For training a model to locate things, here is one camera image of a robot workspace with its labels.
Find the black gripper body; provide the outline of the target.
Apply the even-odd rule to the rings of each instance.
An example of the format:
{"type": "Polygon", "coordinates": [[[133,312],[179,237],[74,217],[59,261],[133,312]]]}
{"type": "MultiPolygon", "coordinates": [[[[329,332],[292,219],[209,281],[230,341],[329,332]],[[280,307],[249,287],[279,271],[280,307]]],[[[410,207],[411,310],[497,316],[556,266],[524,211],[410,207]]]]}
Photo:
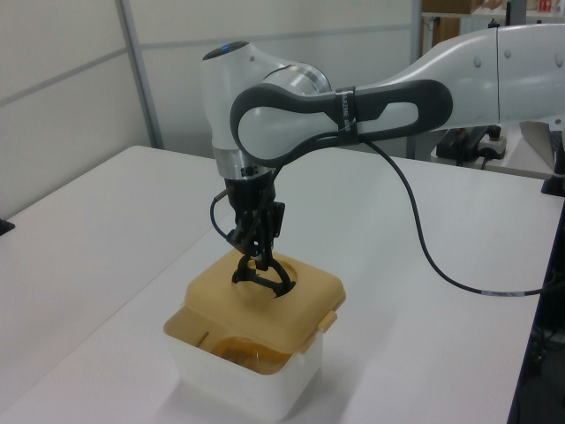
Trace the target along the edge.
{"type": "Polygon", "coordinates": [[[237,222],[252,217],[264,195],[267,196],[267,203],[275,199],[272,172],[251,179],[225,179],[224,182],[237,222]]]}

